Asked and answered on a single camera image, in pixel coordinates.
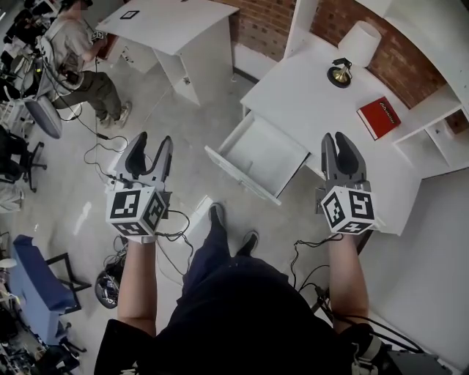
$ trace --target wire bundle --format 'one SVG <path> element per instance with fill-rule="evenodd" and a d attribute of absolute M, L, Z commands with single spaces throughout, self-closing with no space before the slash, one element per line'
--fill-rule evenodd
<path fill-rule="evenodd" d="M 187 226 L 182 230 L 182 231 L 178 231 L 176 233 L 161 233 L 161 232 L 156 232 L 155 235 L 157 236 L 156 238 L 156 241 L 158 243 L 158 246 L 159 248 L 161 249 L 161 251 L 163 252 L 164 256 L 166 257 L 166 259 L 168 259 L 169 263 L 171 263 L 171 265 L 173 266 L 173 268 L 177 271 L 177 273 L 179 273 L 181 276 L 184 276 L 185 273 L 187 273 L 189 271 L 189 267 L 191 265 L 191 258 L 192 258 L 192 255 L 193 255 L 193 246 L 192 244 L 188 241 L 188 238 L 185 236 L 185 232 L 189 229 L 189 226 L 191 225 L 191 220 L 189 220 L 189 217 L 184 213 L 184 212 L 181 212 L 181 211 L 177 211 L 175 209 L 169 209 L 168 212 L 176 212 L 178 214 L 181 214 L 182 216 L 184 216 L 184 218 L 188 221 L 188 224 Z M 168 254 L 166 254 L 165 250 L 163 249 L 163 247 L 161 246 L 160 242 L 158 241 L 158 237 L 164 237 L 166 238 L 169 242 L 175 242 L 177 241 L 179 238 L 183 238 L 184 239 L 184 242 L 186 243 L 186 245 L 188 245 L 190 248 L 191 248 L 191 253 L 189 254 L 189 257 L 188 257 L 188 268 L 187 270 L 185 271 L 185 273 L 182 273 L 181 271 L 179 271 L 179 269 L 176 267 L 176 265 L 173 263 L 173 261 L 169 258 Z"/>
<path fill-rule="evenodd" d="M 333 234 L 332 236 L 329 236 L 328 238 L 325 238 L 323 239 L 322 241 L 319 241 L 319 242 L 308 242 L 308 241 L 303 241 L 303 240 L 298 240 L 297 242 L 295 242 L 295 244 L 293 245 L 294 246 L 294 250 L 295 250 L 295 257 L 294 259 L 292 260 L 292 263 L 290 264 L 290 270 L 292 271 L 292 275 L 293 275 L 293 288 L 296 289 L 296 273 L 295 273 L 295 270 L 293 269 L 293 266 L 295 266 L 295 263 L 296 261 L 298 260 L 298 257 L 300 256 L 300 253 L 298 253 L 298 249 L 297 249 L 297 246 L 298 245 L 306 245 L 308 246 L 309 248 L 318 248 L 319 246 L 321 245 L 324 245 L 326 242 L 330 242 L 330 241 L 341 241 L 342 238 L 344 238 L 344 235 L 341 234 L 341 233 L 335 233 Z M 305 282 L 309 279 L 309 277 L 312 275 L 312 273 L 315 271 L 316 269 L 312 270 L 311 273 L 308 275 L 308 277 L 304 280 L 303 282 L 303 285 L 300 287 L 300 291 L 302 289 L 304 289 L 307 284 L 305 284 Z"/>
<path fill-rule="evenodd" d="M 356 325 L 358 324 L 357 322 L 354 322 L 353 320 L 350 320 L 348 318 L 354 318 L 354 319 L 362 319 L 362 320 L 365 320 L 367 322 L 371 322 L 373 324 L 376 324 L 378 327 L 381 327 L 383 328 L 384 330 L 387 330 L 388 332 L 390 333 L 393 333 L 394 335 L 396 335 L 397 337 L 401 338 L 402 340 L 405 340 L 406 342 L 408 342 L 409 344 L 411 344 L 412 346 L 414 347 L 411 347 L 411 346 L 408 346 L 406 344 L 403 344 L 397 340 L 394 340 L 393 338 L 390 338 L 386 335 L 383 335 L 382 333 L 378 333 L 378 332 L 375 332 L 375 331 L 372 331 L 370 332 L 371 335 L 374 335 L 378 338 L 382 338 L 383 340 L 386 340 L 386 341 L 389 341 L 397 346 L 400 346 L 402 347 L 403 349 L 405 350 L 408 350 L 409 352 L 412 352 L 412 353 L 425 353 L 425 351 L 418 345 L 416 344 L 414 341 L 410 340 L 409 338 L 405 337 L 404 335 L 402 335 L 401 333 L 395 331 L 395 330 L 392 330 L 391 328 L 385 326 L 384 324 L 381 324 L 379 322 L 376 322 L 375 320 L 373 319 L 370 319 L 366 316 L 359 316 L 359 315 L 341 315 L 341 314 L 337 314 L 337 313 L 334 313 L 332 311 L 332 309 L 329 307 L 329 304 L 327 303 L 327 292 L 324 292 L 320 287 L 316 287 L 316 291 L 317 291 L 317 303 L 318 305 L 320 305 L 322 307 L 322 309 L 325 311 L 325 314 L 328 316 L 328 318 L 332 321 L 333 318 L 334 319 L 337 319 L 337 320 L 340 320 L 342 322 L 346 322 L 348 324 L 351 324 L 351 325 Z"/>

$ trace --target forearm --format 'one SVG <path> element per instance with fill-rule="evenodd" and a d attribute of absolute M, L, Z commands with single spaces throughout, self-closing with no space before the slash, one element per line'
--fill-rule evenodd
<path fill-rule="evenodd" d="M 329 242 L 329 294 L 332 311 L 338 315 L 368 316 L 369 301 L 353 236 L 344 235 L 342 241 Z M 338 331 L 348 327 L 334 322 Z"/>
<path fill-rule="evenodd" d="M 129 240 L 119 290 L 118 320 L 156 335 L 155 243 Z"/>
<path fill-rule="evenodd" d="M 82 57 L 85 62 L 92 61 L 97 54 L 100 52 L 100 49 L 103 47 L 103 43 L 101 41 L 97 41 L 87 52 L 85 52 Z"/>

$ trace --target white wall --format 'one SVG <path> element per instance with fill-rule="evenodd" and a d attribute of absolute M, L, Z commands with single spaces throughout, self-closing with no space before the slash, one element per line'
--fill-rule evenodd
<path fill-rule="evenodd" d="M 233 44 L 233 66 L 261 80 L 277 62 L 269 56 L 251 50 L 240 43 Z"/>
<path fill-rule="evenodd" d="M 464 170 L 423 181 L 402 236 L 374 233 L 361 254 L 372 310 L 460 370 L 469 363 L 468 234 Z"/>

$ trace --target dark pants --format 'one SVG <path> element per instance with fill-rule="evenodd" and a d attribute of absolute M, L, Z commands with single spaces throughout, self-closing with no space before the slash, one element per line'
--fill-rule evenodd
<path fill-rule="evenodd" d="M 182 278 L 184 282 L 182 295 L 184 296 L 190 292 L 192 288 L 199 285 L 210 274 L 229 263 L 235 263 L 237 267 L 252 269 L 253 272 L 263 272 L 267 277 L 270 276 L 288 283 L 288 276 L 280 273 L 261 259 L 240 255 L 232 258 L 229 254 L 226 230 L 223 226 L 214 222 L 204 244 L 196 251 L 189 271 Z"/>
<path fill-rule="evenodd" d="M 83 72 L 83 83 L 74 92 L 60 97 L 52 104 L 56 109 L 65 109 L 72 105 L 88 102 L 96 111 L 98 119 L 105 119 L 109 114 L 114 120 L 120 118 L 122 104 L 115 85 L 103 72 Z"/>

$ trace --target sneaker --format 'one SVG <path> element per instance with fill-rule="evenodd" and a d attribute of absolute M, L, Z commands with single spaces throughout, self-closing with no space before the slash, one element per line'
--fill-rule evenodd
<path fill-rule="evenodd" d="M 100 123 L 100 126 L 104 127 L 105 129 L 107 129 L 111 125 L 111 116 L 109 116 L 109 114 L 107 114 L 104 119 L 97 120 Z"/>
<path fill-rule="evenodd" d="M 220 203 L 213 203 L 208 209 L 208 218 L 212 225 L 217 223 L 225 228 L 225 209 Z"/>
<path fill-rule="evenodd" d="M 129 118 L 131 111 L 132 111 L 132 103 L 126 102 L 120 112 L 120 118 L 114 121 L 114 125 L 117 128 L 122 129 L 125 126 L 125 123 L 127 122 L 127 119 Z"/>
<path fill-rule="evenodd" d="M 238 256 L 251 256 L 251 253 L 257 248 L 259 243 L 259 234 L 256 231 L 249 231 L 243 238 L 243 246 L 236 253 Z"/>

